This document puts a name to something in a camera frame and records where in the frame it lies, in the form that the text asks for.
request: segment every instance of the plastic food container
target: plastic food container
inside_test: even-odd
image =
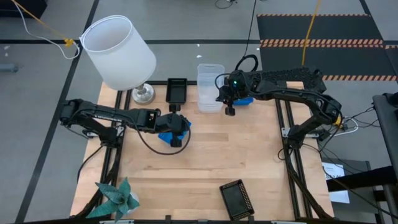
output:
[[[199,64],[198,66],[198,107],[202,113],[218,113],[223,107],[217,102],[219,91],[215,85],[215,78],[224,73],[225,68],[216,64]],[[224,85],[224,77],[217,79],[218,87]]]

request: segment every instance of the yellow cable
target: yellow cable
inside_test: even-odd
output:
[[[315,12],[314,12],[313,15],[312,15],[310,27],[308,28],[308,31],[307,31],[307,36],[305,36],[304,49],[303,49],[303,59],[302,59],[302,61],[301,61],[301,65],[304,65],[304,62],[305,62],[305,49],[307,48],[307,40],[308,40],[308,38],[310,37],[310,33],[311,33],[311,29],[312,29],[312,24],[313,24],[313,22],[314,22],[314,20],[315,20],[315,16],[317,16],[317,12],[318,12],[318,8],[319,8],[319,5],[320,5],[320,4],[321,4],[321,0],[318,0],[317,6],[316,6],[316,8],[315,8]]]
[[[63,34],[61,34],[60,32],[58,32],[57,30],[51,28],[49,25],[47,25],[45,22],[41,21],[39,18],[35,17],[32,13],[30,13],[27,9],[25,9],[23,6],[21,6],[17,1],[15,0],[11,0],[13,3],[15,3],[18,7],[20,7],[23,11],[25,11],[26,13],[28,13],[28,15],[32,16],[37,22],[39,22],[40,24],[42,24],[43,26],[45,26],[46,28],[48,28],[49,30],[51,30],[54,34],[58,35],[59,37],[61,37],[64,41],[65,41],[65,45],[67,47],[70,47],[74,41],[73,39],[68,39],[66,38]]]

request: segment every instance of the blue object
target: blue object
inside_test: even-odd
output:
[[[179,140],[183,140],[184,136],[187,134],[188,131],[184,131],[182,133],[182,135],[178,136]],[[160,133],[157,135],[157,137],[159,137],[161,140],[165,141],[167,144],[170,144],[172,138],[173,138],[173,134],[172,133]]]
[[[236,106],[247,106],[247,105],[253,103],[253,101],[254,101],[253,97],[247,97],[245,99],[235,100],[234,101],[234,105],[236,105]]]

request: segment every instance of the white cable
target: white cable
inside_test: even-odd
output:
[[[25,30],[26,30],[26,32],[27,32],[29,35],[31,35],[32,37],[38,38],[38,39],[46,40],[46,41],[50,42],[51,44],[57,46],[57,47],[61,50],[63,57],[65,57],[65,58],[68,59],[68,60],[74,59],[74,58],[76,58],[77,56],[79,56],[79,54],[80,54],[80,48],[79,48],[79,46],[77,46],[77,44],[76,44],[75,42],[73,42],[73,44],[74,44],[74,46],[76,46],[76,48],[77,48],[77,54],[76,54],[74,57],[69,58],[69,57],[67,57],[67,56],[65,55],[65,52],[62,50],[61,46],[59,46],[58,44],[52,42],[51,40],[48,40],[48,39],[45,38],[45,37],[40,37],[40,36],[36,36],[36,35],[31,34],[31,33],[29,32],[29,30],[27,30],[25,18],[24,18],[24,15],[23,15],[21,9],[19,9],[19,6],[18,6],[17,4],[15,4],[15,6],[17,7],[17,9],[18,9],[18,11],[19,11],[19,14],[20,14],[21,17],[22,17],[22,21],[24,22]]]
[[[353,118],[348,118],[348,121],[349,120],[352,120],[355,123],[355,129],[353,129],[352,131],[347,131],[347,132],[344,132],[344,133],[335,134],[335,136],[341,136],[341,135],[344,135],[344,134],[354,133],[354,132],[356,132],[359,129],[358,123]]]

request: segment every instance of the white paper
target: white paper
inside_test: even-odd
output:
[[[340,164],[331,164],[328,162],[322,162],[323,168],[325,171],[331,175],[333,178],[343,177],[344,169],[343,165]],[[330,177],[325,174],[326,180],[329,180]],[[329,193],[330,200],[332,202],[340,202],[340,203],[349,203],[348,191],[342,190],[338,192],[330,192]]]

